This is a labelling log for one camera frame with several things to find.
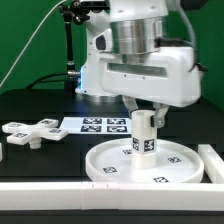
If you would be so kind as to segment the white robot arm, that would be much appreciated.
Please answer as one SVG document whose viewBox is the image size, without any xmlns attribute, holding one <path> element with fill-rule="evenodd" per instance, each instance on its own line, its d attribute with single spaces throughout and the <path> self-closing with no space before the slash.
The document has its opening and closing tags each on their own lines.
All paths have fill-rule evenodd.
<svg viewBox="0 0 224 224">
<path fill-rule="evenodd" d="M 110 11 L 87 22 L 87 60 L 80 94 L 94 101 L 120 95 L 129 112 L 138 99 L 155 108 L 152 125 L 161 128 L 171 106 L 185 107 L 201 95 L 203 67 L 197 63 L 195 35 L 188 41 L 165 36 L 168 12 L 190 22 L 180 0 L 108 0 Z"/>
</svg>

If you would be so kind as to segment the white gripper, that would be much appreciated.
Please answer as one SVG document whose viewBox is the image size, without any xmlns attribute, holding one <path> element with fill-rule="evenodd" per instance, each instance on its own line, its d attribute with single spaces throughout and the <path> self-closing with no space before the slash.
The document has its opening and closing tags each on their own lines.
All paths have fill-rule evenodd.
<svg viewBox="0 0 224 224">
<path fill-rule="evenodd" d="M 200 72 L 191 47 L 161 47 L 148 54 L 143 64 L 124 64 L 120 56 L 106 53 L 99 66 L 102 88 L 123 95 L 129 115 L 138 109 L 135 98 L 156 102 L 152 116 L 156 128 L 165 125 L 168 105 L 185 107 L 201 95 Z"/>
</svg>

